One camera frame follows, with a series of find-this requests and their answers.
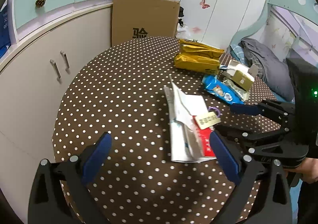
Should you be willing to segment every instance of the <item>bed frame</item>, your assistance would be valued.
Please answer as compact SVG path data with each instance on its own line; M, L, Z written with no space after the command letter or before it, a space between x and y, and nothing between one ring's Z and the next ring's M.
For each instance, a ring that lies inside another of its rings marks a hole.
M266 0L259 19L248 28L236 32L230 45L238 45L242 39L249 37L260 30L267 22L272 6L281 7L290 12L294 12L318 26L318 4L315 0Z

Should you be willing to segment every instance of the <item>cardboard box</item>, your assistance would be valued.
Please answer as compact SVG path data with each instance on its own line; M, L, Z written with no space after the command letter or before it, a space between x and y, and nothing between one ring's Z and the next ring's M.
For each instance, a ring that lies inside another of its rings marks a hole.
M114 0L112 46L135 38L174 37L179 8L174 0Z
M226 70L226 76L245 91L249 91L252 87L257 73L258 68L256 65L252 65L249 68L234 60L230 60Z

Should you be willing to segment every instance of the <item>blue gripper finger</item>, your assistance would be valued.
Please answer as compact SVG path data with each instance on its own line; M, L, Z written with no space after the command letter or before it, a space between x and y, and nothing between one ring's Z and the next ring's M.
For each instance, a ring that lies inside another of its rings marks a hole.
M96 144L96 148L83 165L82 184L87 185L92 182L97 175L102 163L107 158L112 147L112 137L109 133L103 134L101 141Z
M262 113L261 109L257 105L240 105L232 104L230 110L237 114L259 115Z
M227 179L238 185L241 182L239 165L215 131L210 134L210 146Z

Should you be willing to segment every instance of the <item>purple ring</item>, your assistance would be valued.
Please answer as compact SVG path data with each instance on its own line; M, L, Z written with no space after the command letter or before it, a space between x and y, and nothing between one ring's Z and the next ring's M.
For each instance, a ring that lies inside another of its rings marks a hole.
M221 112L218 108L214 107L214 106L209 106L209 112L211 112L211 110L214 110L217 112L217 117L220 117Z

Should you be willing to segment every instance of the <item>round table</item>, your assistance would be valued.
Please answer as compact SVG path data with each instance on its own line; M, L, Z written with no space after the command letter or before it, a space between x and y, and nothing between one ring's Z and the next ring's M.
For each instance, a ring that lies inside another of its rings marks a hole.
M58 112L53 145L57 162L80 154L104 131L112 135L108 159L88 189L111 223L210 223L230 196L228 181L217 160L183 164L170 161L170 132L163 87L174 83L188 94L202 95L207 106L219 107L221 120L255 132L279 126L263 116L235 115L203 90L202 73L173 65L178 40L136 39L96 56L78 73ZM221 64L231 57L222 55ZM259 79L247 103L275 99ZM66 199L73 204L67 186ZM241 219L257 193L251 191Z

